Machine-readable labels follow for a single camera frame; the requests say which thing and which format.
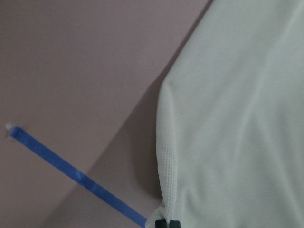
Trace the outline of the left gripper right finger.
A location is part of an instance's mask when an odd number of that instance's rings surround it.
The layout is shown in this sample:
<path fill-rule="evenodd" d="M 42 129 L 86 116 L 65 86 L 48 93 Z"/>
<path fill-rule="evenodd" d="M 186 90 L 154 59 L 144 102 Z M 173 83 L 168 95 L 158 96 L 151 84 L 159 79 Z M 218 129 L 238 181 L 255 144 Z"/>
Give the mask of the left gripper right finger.
<path fill-rule="evenodd" d="M 169 228 L 181 228 L 181 223 L 178 220 L 171 220 L 169 222 Z"/>

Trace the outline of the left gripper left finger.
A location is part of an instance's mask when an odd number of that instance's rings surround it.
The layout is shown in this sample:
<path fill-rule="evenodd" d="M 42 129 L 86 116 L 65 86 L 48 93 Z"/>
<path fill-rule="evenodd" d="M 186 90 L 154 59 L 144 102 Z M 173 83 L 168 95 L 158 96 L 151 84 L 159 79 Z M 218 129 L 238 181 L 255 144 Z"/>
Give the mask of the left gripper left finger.
<path fill-rule="evenodd" d="M 155 228 L 168 228 L 167 221 L 165 219 L 156 220 L 155 221 Z"/>

